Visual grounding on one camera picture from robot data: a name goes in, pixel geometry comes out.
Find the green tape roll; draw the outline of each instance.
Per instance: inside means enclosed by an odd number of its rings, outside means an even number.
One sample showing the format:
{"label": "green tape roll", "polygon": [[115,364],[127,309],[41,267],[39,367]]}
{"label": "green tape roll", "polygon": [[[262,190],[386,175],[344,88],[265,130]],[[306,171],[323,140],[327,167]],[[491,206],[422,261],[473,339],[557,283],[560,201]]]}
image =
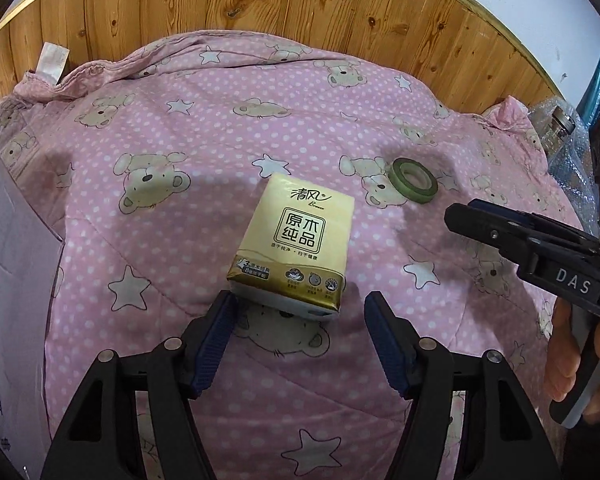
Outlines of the green tape roll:
{"label": "green tape roll", "polygon": [[438,192],[438,181],[419,162],[396,158],[389,167],[389,180],[403,197],[419,204],[431,202]]}

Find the metal screw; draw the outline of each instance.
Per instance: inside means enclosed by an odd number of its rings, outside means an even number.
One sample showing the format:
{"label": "metal screw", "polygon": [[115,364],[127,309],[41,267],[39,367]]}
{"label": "metal screw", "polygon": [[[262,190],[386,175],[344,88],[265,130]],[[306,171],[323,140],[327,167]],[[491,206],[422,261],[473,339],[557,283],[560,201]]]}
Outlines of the metal screw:
{"label": "metal screw", "polygon": [[423,350],[433,350],[438,344],[430,337],[423,337],[418,343]]}
{"label": "metal screw", "polygon": [[489,350],[487,352],[487,359],[492,363],[502,362],[502,354],[497,350]]}
{"label": "metal screw", "polygon": [[113,350],[103,350],[98,354],[98,361],[100,361],[101,363],[108,363],[113,359],[113,355]]}
{"label": "metal screw", "polygon": [[164,347],[167,350],[177,350],[182,346],[182,339],[179,337],[170,337],[164,342]]}

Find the pink blanket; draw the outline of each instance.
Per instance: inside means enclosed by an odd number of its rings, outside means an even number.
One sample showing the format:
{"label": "pink blanket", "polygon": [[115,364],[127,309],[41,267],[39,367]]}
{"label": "pink blanket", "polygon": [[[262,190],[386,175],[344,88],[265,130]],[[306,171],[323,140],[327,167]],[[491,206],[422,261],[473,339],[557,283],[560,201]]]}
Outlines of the pink blanket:
{"label": "pink blanket", "polygon": [[[355,197],[342,314],[320,325],[246,307],[192,404],[219,479],[384,476],[408,404],[363,322],[372,290],[450,350],[503,352],[557,444],[541,391],[554,298],[443,222],[477,197],[577,225],[520,110],[458,114],[407,74],[250,32],[173,36],[58,86],[27,74],[0,102],[0,153],[66,237],[46,338],[52,432],[100,350],[149,351],[206,311],[280,172]],[[432,202],[392,186],[386,164],[400,156],[437,177]],[[440,478],[461,414],[458,393]],[[145,399],[140,418],[158,478]]]}

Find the blue gripper pad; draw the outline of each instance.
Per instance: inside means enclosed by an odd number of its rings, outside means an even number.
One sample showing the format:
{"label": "blue gripper pad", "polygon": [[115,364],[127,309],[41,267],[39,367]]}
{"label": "blue gripper pad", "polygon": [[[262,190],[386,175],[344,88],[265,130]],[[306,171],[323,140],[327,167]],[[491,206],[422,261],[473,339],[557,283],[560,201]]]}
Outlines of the blue gripper pad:
{"label": "blue gripper pad", "polygon": [[371,341],[376,348],[376,353],[382,364],[386,379],[389,381],[389,386],[404,398],[409,390],[406,371],[413,367],[413,363],[407,362],[407,356],[400,348],[400,343],[396,340],[389,322],[376,302],[375,294],[372,292],[365,299],[366,329],[369,330]]}
{"label": "blue gripper pad", "polygon": [[205,319],[208,329],[195,357],[195,375],[191,381],[191,387],[197,396],[211,386],[216,376],[220,359],[234,331],[237,318],[236,303],[232,294],[228,294],[222,300],[218,296],[205,316],[211,319]]}

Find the white wall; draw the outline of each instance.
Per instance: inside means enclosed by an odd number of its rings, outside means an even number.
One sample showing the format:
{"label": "white wall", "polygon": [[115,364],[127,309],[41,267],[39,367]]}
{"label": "white wall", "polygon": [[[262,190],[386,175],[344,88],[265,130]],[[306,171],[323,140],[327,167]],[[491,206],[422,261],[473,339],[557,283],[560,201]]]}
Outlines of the white wall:
{"label": "white wall", "polygon": [[600,16],[589,1],[477,1],[520,39],[567,101],[577,105],[600,57]]}

